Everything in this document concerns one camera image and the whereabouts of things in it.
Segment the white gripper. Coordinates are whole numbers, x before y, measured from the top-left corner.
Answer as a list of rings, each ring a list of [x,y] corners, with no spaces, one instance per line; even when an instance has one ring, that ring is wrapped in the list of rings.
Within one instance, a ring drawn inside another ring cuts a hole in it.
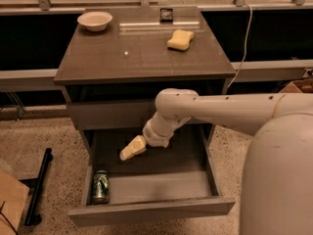
[[[151,147],[166,148],[173,136],[171,125],[156,119],[150,119],[143,128],[143,135],[137,135],[120,153],[122,161],[131,159],[147,150],[147,144]]]

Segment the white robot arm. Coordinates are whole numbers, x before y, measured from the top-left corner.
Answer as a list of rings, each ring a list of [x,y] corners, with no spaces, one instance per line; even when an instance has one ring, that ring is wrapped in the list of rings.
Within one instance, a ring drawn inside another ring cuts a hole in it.
[[[201,96],[168,88],[143,133],[120,153],[128,160],[147,147],[167,147],[191,119],[248,134],[240,235],[313,235],[313,95]]]

